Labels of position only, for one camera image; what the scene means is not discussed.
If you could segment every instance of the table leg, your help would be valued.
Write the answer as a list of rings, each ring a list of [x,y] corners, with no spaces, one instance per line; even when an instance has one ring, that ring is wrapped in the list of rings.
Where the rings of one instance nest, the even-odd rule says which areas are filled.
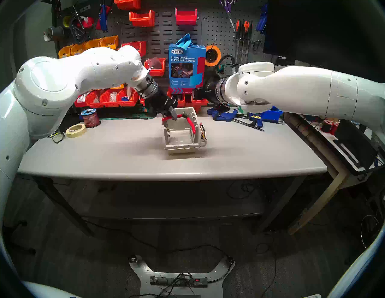
[[[318,214],[322,210],[323,207],[333,198],[333,196],[337,193],[339,188],[345,183],[348,179],[350,173],[347,171],[340,172],[334,178],[332,183],[328,186],[328,188],[323,192],[323,194],[316,200],[316,202],[307,210],[305,213],[301,215],[301,217],[292,223],[288,229],[289,235],[294,234],[300,228],[302,228],[305,224],[307,224],[314,216]]]
[[[283,207],[289,202],[291,197],[296,193],[306,176],[288,177],[283,183],[282,187],[274,195],[273,200],[267,207],[262,218],[257,222],[253,228],[253,232],[263,232],[271,222],[282,211]]]
[[[47,197],[55,204],[57,208],[67,217],[77,228],[87,236],[93,236],[94,233],[87,226],[86,222],[78,213],[68,204],[60,192],[55,188],[51,178],[34,176],[33,179],[37,186]]]

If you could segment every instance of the gray carpet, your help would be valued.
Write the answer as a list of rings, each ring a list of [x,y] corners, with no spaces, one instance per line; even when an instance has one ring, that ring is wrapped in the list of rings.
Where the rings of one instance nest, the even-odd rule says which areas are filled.
[[[72,181],[56,185],[69,203],[82,209],[92,203],[100,184]],[[106,222],[124,228],[138,238],[165,249],[202,243],[219,246],[231,255],[236,266],[223,282],[224,297],[260,297],[274,276],[274,253],[257,254],[260,242],[273,243],[276,278],[265,297],[305,297],[330,292],[349,264],[345,260],[360,249],[355,232],[341,227],[343,200],[334,198],[313,220],[293,236],[285,231],[252,235],[253,219],[189,222]],[[12,240],[37,250],[35,256],[10,249],[20,277],[53,286],[83,298],[128,297],[138,294],[139,279],[129,266],[129,256],[141,255],[154,271],[211,271],[222,258],[210,248],[162,255],[123,233],[92,227],[96,237],[82,234],[65,218],[33,181],[17,177],[7,202],[5,224],[27,220]]]

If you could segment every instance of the white plastic bin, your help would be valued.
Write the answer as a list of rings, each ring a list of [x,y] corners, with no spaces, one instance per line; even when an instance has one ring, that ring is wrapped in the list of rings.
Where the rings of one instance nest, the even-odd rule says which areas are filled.
[[[169,154],[187,153],[197,150],[201,146],[201,129],[194,108],[176,108],[177,114],[183,112],[190,115],[190,119],[195,126],[195,134],[190,124],[185,118],[178,120],[167,120],[164,126],[164,140],[166,142],[164,148]]]

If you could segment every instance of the orange tape roll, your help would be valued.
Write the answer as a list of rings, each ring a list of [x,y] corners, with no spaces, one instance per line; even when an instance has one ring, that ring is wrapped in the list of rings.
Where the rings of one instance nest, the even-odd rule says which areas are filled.
[[[221,58],[222,58],[221,51],[217,46],[208,45],[206,47],[206,61],[205,61],[206,66],[212,67],[217,65]]]

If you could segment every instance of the eyeglasses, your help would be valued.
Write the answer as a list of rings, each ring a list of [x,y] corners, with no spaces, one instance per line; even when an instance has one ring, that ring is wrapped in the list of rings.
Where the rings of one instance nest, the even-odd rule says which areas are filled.
[[[65,135],[60,130],[56,130],[53,134],[49,135],[47,138],[51,138],[55,144],[59,144],[65,138]]]

